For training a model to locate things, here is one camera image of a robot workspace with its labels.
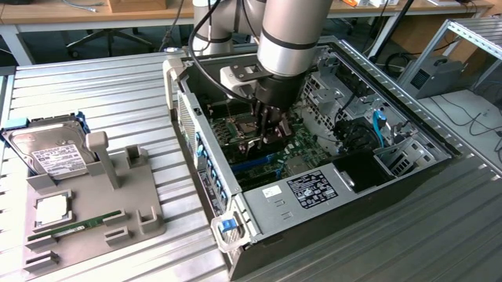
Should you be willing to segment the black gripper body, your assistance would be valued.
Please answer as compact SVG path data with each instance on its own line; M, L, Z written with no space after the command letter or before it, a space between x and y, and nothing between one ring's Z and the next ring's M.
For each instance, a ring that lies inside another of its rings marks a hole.
M254 98L265 105L286 111L301 90L305 74L296 76L272 75L257 79Z

